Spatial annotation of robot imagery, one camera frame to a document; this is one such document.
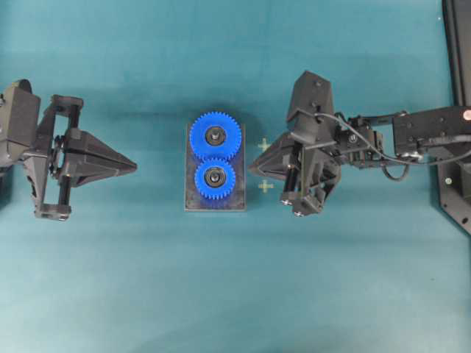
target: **screw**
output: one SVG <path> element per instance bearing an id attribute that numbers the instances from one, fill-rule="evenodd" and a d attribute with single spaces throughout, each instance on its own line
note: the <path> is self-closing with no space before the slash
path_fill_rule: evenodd
<path id="1" fill-rule="evenodd" d="M 221 179 L 219 173 L 213 172 L 210 175 L 211 182 L 218 182 Z"/>
<path id="2" fill-rule="evenodd" d="M 351 143 L 355 143 L 356 141 L 358 141 L 358 136 L 355 135 L 355 134 L 351 134 L 351 135 L 348 137 L 348 141 L 351 142 Z"/>

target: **teal mat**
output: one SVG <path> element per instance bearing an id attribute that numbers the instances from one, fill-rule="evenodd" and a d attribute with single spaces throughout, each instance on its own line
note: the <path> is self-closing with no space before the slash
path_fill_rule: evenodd
<path id="1" fill-rule="evenodd" d="M 0 30 L 0 87 L 82 97 L 81 127 L 139 164 L 73 190 L 64 224 L 14 170 L 1 353 L 470 351 L 469 241 L 433 169 L 346 167 L 304 219 L 252 175 L 247 212 L 183 212 L 185 125 L 231 113 L 252 161 L 306 69 L 346 115 L 451 104 L 440 1 L 6 0 Z"/>

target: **black cable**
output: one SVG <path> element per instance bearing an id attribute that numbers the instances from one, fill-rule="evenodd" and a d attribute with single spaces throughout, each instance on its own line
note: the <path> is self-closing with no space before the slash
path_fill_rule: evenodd
<path id="1" fill-rule="evenodd" d="M 392 176 L 388 171 L 388 167 L 386 167 L 385 165 L 383 165 L 381 167 L 381 170 L 383 171 L 384 175 L 386 175 L 386 178 L 388 178 L 389 180 L 392 180 L 393 182 L 402 182 L 408 176 L 410 168 L 411 168 L 411 166 L 409 164 L 404 165 L 403 174 L 399 177 L 398 176 Z"/>
<path id="2" fill-rule="evenodd" d="M 371 150 L 373 150 L 374 152 L 379 154 L 383 159 L 390 160 L 392 162 L 396 162 L 396 163 L 399 163 L 399 164 L 432 166 L 432 165 L 441 165 L 441 164 L 445 164 L 445 163 L 456 162 L 456 161 L 459 161 L 459 160 L 462 160 L 466 157 L 471 156 L 471 149 L 470 149 L 468 152 L 466 152 L 464 154 L 461 154 L 457 157 L 451 157 L 451 158 L 448 158 L 446 160 L 438 160 L 438 161 L 435 161 L 435 162 L 420 163 L 420 162 L 411 162 L 410 160 L 401 160 L 401 159 L 398 159 L 398 158 L 390 157 L 387 154 L 384 154 L 382 151 L 378 150 L 360 132 L 358 132 L 355 128 L 351 127 L 349 124 L 345 123 L 341 118 L 336 117 L 336 116 L 331 115 L 331 114 L 326 114 L 326 113 L 316 113 L 316 114 L 314 114 L 314 116 L 324 116 L 326 118 L 333 119 L 333 120 L 337 121 L 340 125 L 342 125 L 346 129 L 349 129 L 351 132 L 353 132 L 355 135 L 357 135 L 357 137 L 360 140 L 365 142 L 365 144 L 368 146 L 368 148 L 370 148 Z"/>

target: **gear teeth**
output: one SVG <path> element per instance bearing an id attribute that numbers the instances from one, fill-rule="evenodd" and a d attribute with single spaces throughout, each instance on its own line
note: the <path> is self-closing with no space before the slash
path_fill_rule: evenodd
<path id="1" fill-rule="evenodd" d="M 210 146 L 205 139 L 205 132 L 214 125 L 220 126 L 227 133 L 226 141 L 220 146 Z M 233 117 L 227 113 L 212 111 L 195 120 L 190 128 L 189 140 L 193 153 L 200 160 L 231 160 L 241 148 L 242 131 Z"/>
<path id="2" fill-rule="evenodd" d="M 226 182 L 219 188 L 212 188 L 205 182 L 205 172 L 213 167 L 219 167 L 226 173 Z M 210 200 L 220 200 L 228 197 L 233 192 L 236 186 L 235 175 L 234 168 L 228 162 L 219 158 L 211 158 L 199 165 L 195 173 L 194 181 L 196 189 L 203 197 Z"/>

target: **metal frame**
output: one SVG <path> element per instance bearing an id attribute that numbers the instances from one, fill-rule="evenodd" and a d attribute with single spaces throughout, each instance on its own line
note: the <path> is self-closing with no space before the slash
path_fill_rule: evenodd
<path id="1" fill-rule="evenodd" d="M 246 203 L 246 175 L 245 175 L 245 126 L 241 125 L 241 149 L 229 162 L 235 171 L 235 186 L 233 192 L 222 200 L 207 200 L 201 196 L 194 184 L 194 174 L 201 161 L 194 155 L 190 144 L 191 124 L 186 128 L 186 154 L 185 154 L 185 211 L 245 211 Z"/>

